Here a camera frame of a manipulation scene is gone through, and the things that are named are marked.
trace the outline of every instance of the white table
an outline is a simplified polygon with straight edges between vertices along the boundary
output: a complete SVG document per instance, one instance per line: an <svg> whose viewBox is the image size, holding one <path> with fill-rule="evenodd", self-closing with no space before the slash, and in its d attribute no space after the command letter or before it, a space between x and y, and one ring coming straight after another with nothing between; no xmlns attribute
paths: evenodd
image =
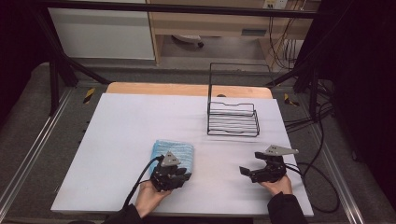
<svg viewBox="0 0 396 224"><path fill-rule="evenodd" d="M157 139L194 145L191 179L175 189L152 213L161 216L259 217L268 214L271 195L240 175L265 163L255 151L270 145L290 147L276 100L212 98L229 103L253 103L261 132L258 137L206 134L204 96L105 93L94 112L58 195L54 212L109 213L121 209L125 198L149 162ZM295 164L293 155L285 162ZM306 216L313 216L301 178L288 171L293 192ZM137 193L132 198L134 203Z"/></svg>

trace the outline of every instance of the blue cloth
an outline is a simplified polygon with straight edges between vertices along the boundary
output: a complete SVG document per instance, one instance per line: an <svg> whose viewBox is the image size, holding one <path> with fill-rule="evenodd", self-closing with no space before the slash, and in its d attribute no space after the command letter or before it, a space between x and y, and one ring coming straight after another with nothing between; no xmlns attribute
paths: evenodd
<svg viewBox="0 0 396 224"><path fill-rule="evenodd" d="M155 157L166 155L168 151L171 151L180 160L178 168L186 168L186 174L192 174L192 161L194 152L194 147L192 144L170 140L157 140L152 147L151 160ZM158 162L155 161L150 165L150 174L157 164Z"/></svg>

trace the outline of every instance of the black sleeve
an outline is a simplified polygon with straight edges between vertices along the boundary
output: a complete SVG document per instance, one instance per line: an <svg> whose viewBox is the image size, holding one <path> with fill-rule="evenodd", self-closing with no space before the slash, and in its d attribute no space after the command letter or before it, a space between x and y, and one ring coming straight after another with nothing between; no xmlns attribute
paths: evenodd
<svg viewBox="0 0 396 224"><path fill-rule="evenodd" d="M143 224L133 204L109 217L103 224Z"/></svg>
<svg viewBox="0 0 396 224"><path fill-rule="evenodd" d="M268 212L273 224L308 223L296 196L292 194L280 192L275 195L268 203Z"/></svg>

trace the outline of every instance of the person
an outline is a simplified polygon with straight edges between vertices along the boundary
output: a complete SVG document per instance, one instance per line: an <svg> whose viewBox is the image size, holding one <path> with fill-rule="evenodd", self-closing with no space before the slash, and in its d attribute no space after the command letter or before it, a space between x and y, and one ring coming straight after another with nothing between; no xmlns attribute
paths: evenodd
<svg viewBox="0 0 396 224"><path fill-rule="evenodd" d="M291 182L286 175L275 183L261 182L260 185L268 189L273 195L267 205L269 217L273 224L308 223L297 198L292 194ZM171 193L172 190L158 192L151 181L145 181L140 184L135 205L130 204L127 209L120 210L103 224L142 224L142 218L152 212Z"/></svg>

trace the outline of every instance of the white wall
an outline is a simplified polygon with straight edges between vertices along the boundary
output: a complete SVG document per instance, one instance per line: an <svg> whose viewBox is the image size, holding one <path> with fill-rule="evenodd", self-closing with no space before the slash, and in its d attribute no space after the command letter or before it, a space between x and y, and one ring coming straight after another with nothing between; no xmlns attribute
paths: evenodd
<svg viewBox="0 0 396 224"><path fill-rule="evenodd" d="M147 12L50 8L49 13L70 57L154 60Z"/></svg>

